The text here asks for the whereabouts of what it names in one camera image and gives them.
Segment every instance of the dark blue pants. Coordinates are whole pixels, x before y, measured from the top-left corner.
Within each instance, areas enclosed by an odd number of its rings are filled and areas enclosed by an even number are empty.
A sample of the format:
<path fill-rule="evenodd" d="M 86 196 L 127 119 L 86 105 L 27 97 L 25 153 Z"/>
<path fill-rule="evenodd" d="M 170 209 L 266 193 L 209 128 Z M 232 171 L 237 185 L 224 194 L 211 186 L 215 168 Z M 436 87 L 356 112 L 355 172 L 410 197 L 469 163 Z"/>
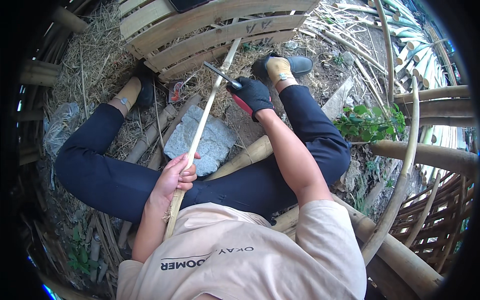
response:
<path fill-rule="evenodd" d="M 295 134 L 315 158 L 328 185 L 347 170 L 350 150 L 307 87 L 291 85 L 280 93 Z M 85 204 L 139 223 L 144 204 L 160 173 L 104 156 L 124 122 L 116 108 L 100 104 L 94 114 L 65 142 L 55 168 L 62 185 Z M 275 156 L 227 176 L 195 181 L 181 208 L 213 202 L 271 219 L 271 214 L 297 203 L 282 178 Z"/>

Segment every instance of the black glove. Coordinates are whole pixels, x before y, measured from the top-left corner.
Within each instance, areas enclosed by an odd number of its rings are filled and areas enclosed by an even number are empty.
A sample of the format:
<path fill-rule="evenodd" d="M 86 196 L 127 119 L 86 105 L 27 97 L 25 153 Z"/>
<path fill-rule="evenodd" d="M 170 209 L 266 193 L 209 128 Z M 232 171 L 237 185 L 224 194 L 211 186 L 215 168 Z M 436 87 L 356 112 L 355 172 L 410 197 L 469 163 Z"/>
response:
<path fill-rule="evenodd" d="M 257 111 L 264 108 L 274 108 L 268 88 L 259 80 L 247 77 L 239 77 L 236 80 L 242 87 L 236 90 L 231 84 L 227 84 L 227 90 L 232 94 L 235 103 L 248 112 L 254 122 L 258 122 L 255 118 Z"/>

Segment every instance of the clear plastic bag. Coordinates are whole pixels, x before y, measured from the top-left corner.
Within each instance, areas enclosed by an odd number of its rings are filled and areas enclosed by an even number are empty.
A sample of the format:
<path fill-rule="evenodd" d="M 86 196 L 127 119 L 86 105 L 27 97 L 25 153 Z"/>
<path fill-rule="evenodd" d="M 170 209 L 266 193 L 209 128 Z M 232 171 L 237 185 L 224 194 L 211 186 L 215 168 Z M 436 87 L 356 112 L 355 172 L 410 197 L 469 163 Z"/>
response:
<path fill-rule="evenodd" d="M 80 110 L 75 102 L 62 104 L 53 113 L 43 138 L 44 148 L 53 159 L 57 158 L 58 151 L 75 131 L 79 120 Z"/>

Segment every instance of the beige t-shirt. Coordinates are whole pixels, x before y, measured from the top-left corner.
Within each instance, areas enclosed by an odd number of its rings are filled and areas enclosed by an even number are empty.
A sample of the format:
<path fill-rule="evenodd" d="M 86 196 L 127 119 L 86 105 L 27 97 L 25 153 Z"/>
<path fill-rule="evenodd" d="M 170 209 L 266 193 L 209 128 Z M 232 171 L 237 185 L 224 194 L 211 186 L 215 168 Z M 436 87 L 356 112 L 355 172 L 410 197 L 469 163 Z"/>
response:
<path fill-rule="evenodd" d="M 143 264 L 120 264 L 117 299 L 363 299 L 363 258 L 341 205 L 300 209 L 297 243 L 261 216 L 213 203 L 182 209 Z"/>

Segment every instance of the smartphone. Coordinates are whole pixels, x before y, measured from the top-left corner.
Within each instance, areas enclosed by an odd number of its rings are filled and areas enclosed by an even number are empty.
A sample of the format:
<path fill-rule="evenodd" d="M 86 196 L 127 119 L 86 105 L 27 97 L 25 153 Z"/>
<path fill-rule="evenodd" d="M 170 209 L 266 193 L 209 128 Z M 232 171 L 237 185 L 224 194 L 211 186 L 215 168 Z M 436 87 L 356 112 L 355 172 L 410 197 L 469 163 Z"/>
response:
<path fill-rule="evenodd" d="M 178 13 L 184 13 L 200 5 L 207 4 L 210 0 L 169 0 Z"/>

